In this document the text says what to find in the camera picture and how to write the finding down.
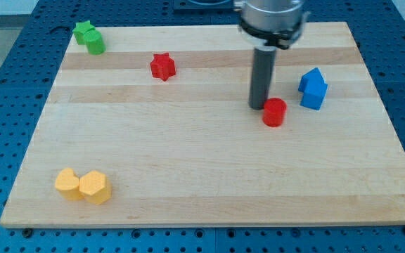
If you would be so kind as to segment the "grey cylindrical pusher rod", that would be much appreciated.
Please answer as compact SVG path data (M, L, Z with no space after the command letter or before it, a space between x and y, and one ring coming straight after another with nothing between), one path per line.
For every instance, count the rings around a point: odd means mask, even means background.
M254 49L248 105L254 110L262 110L268 99L277 48L260 46Z

